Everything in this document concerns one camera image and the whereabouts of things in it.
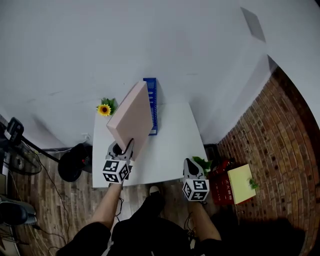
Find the white wall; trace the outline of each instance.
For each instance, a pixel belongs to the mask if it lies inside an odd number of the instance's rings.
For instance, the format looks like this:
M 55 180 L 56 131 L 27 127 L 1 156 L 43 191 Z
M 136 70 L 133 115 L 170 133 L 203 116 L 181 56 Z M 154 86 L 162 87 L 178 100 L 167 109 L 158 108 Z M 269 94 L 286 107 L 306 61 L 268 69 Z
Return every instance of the white wall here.
M 314 0 L 240 0 L 260 21 L 267 54 L 298 88 L 320 124 L 320 8 Z
M 215 142 L 221 90 L 241 91 L 236 74 L 249 79 L 261 56 L 251 40 L 236 0 L 1 0 L 0 104 L 38 146 L 73 146 L 93 135 L 100 98 L 157 77 L 160 103 L 190 102 Z

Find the sunflower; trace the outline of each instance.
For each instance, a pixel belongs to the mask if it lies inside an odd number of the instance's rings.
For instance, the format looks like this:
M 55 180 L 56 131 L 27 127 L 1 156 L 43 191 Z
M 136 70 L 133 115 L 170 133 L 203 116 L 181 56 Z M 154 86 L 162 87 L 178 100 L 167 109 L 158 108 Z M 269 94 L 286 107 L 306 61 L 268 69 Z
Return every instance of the sunflower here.
M 104 116 L 104 117 L 110 116 L 111 108 L 109 107 L 108 104 L 101 104 L 97 108 L 98 108 L 97 111 L 101 116 Z

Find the white shoe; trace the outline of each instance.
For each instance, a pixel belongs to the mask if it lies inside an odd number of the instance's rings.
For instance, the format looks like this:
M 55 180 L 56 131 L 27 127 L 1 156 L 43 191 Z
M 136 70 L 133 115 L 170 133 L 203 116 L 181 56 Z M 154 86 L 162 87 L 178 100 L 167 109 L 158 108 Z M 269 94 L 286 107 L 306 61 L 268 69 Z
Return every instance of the white shoe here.
M 160 189 L 157 186 L 152 186 L 149 189 L 149 195 L 151 196 L 151 194 L 153 193 L 159 193 L 160 194 Z

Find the person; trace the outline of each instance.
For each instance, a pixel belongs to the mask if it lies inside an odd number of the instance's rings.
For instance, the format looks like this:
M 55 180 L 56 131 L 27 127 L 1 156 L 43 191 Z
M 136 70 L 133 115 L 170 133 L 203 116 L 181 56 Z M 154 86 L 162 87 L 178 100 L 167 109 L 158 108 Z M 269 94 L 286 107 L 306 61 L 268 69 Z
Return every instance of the person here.
M 159 188 L 152 186 L 150 196 L 131 218 L 118 222 L 111 235 L 122 184 L 112 184 L 89 224 L 83 227 L 57 256 L 211 256 L 221 255 L 220 234 L 199 202 L 189 202 L 199 244 L 190 248 L 187 232 L 177 224 L 158 217 L 165 206 Z

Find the wooden floor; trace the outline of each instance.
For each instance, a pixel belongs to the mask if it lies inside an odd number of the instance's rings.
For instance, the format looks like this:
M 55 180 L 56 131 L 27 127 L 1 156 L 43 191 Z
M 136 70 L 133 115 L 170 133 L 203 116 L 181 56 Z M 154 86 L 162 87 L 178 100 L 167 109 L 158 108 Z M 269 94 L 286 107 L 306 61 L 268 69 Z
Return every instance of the wooden floor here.
M 106 188 L 92 188 L 92 175 L 82 172 L 76 182 L 65 182 L 58 174 L 58 164 L 39 155 L 41 162 L 47 168 L 48 173 L 60 192 L 64 205 L 68 211 L 70 223 L 70 240 L 83 228 L 91 218 L 99 202 L 106 193 Z M 23 176 L 13 174 L 18 193 L 24 202 L 30 203 L 36 210 L 37 225 L 48 233 L 56 233 L 67 240 L 67 214 L 62 206 L 54 185 L 50 182 L 44 169 L 34 176 Z M 19 198 L 12 182 L 9 187 L 9 196 Z M 168 219 L 181 227 L 184 226 L 188 217 L 188 206 L 183 198 L 182 183 L 179 180 L 167 181 L 157 184 L 164 195 L 166 205 L 161 213 L 161 217 Z M 124 187 L 121 197 L 124 199 L 122 211 L 119 219 L 126 220 L 135 213 L 149 194 L 150 185 L 137 185 Z M 217 208 L 208 196 L 209 204 L 207 211 L 210 215 L 216 212 Z M 17 237 L 29 245 L 19 245 L 21 255 L 26 256 L 54 256 L 57 248 L 64 246 L 63 239 L 56 235 L 48 235 L 40 230 L 36 230 L 29 225 L 21 225 L 15 228 Z

